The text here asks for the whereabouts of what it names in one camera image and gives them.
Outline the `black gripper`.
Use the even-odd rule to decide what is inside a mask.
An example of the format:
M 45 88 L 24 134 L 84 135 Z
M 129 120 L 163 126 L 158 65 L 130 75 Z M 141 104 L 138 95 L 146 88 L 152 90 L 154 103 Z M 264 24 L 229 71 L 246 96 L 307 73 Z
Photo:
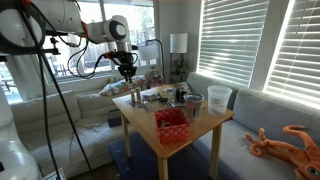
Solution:
M 134 65 L 133 53 L 126 51 L 114 52 L 113 57 L 118 60 L 118 70 L 126 82 L 133 82 L 137 67 Z

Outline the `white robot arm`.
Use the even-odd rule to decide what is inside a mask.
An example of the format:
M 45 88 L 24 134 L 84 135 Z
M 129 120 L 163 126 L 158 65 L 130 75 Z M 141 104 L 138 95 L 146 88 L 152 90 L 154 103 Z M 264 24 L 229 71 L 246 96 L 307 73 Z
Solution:
M 0 53 L 36 54 L 51 32 L 70 33 L 100 44 L 115 42 L 117 50 L 103 54 L 118 65 L 127 82 L 135 75 L 129 28 L 125 17 L 114 15 L 102 22 L 85 23 L 75 0 L 0 0 Z

